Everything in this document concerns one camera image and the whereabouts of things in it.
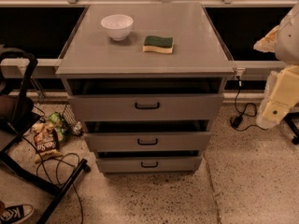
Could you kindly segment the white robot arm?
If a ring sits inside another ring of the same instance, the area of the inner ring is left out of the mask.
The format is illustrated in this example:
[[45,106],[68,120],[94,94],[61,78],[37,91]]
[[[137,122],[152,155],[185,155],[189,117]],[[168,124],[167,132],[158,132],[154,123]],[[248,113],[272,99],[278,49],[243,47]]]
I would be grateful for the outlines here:
[[274,52],[278,60],[287,64],[280,72],[270,73],[258,110],[256,124],[271,129],[299,102],[299,3],[253,48]]

